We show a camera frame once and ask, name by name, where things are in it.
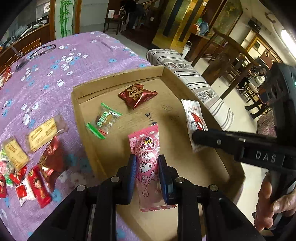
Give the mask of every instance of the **screw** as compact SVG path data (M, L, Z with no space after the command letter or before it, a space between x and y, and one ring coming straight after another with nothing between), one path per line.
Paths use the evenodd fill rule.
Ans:
M111 182L113 182L113 183L117 183L117 182L119 182L119 180L120 180L120 178L117 176L111 177Z
M213 192L216 192L219 190L219 188L215 184L209 185L208 188Z
M184 178L183 177L176 177L175 181L178 183L182 183L182 182L184 182Z
M77 190L78 192L82 192L82 191L84 191L84 190L85 190L85 185L79 185L78 187L76 187L76 190Z

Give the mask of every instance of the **fluorescent light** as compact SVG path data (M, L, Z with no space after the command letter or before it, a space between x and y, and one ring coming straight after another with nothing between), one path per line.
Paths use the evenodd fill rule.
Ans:
M286 31L282 30L281 31L281 38L285 45L288 47L294 58L296 58L296 43L292 39L291 35Z

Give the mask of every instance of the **human hand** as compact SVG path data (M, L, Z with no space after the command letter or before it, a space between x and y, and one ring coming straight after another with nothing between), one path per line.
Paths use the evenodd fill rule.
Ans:
M255 227L258 231L264 228L270 228L274 221L272 219L275 213L283 213L286 217L294 215L296 211L296 188L292 193L284 195L273 203L270 202L272 186L269 174L267 174L261 184L258 193L258 203L256 205Z

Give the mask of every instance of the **floral blanket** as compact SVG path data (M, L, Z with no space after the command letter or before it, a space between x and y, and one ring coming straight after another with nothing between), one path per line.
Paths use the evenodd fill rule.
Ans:
M59 203L79 184L97 185L76 128L71 92L76 85L128 69L150 66L118 40L90 32L55 40L56 48L30 60L15 72L0 90L0 143L14 136L28 154L29 170L38 163L45 146L30 154L25 136L34 128L61 114L69 131L58 136L63 143L69 169L56 181L52 202L40 208L37 200L20 206L15 186L7 187L7 197L0 198L0 218L16 241L26 241ZM120 217L118 240L138 240Z

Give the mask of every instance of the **yellow snack package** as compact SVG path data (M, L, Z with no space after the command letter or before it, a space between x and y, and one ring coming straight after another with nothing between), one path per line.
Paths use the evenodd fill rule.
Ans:
M27 145L31 152L50 142L54 136L68 131L68 126L61 115L50 118L27 135Z
M2 147L16 171L22 169L29 162L29 157L14 137L4 141Z

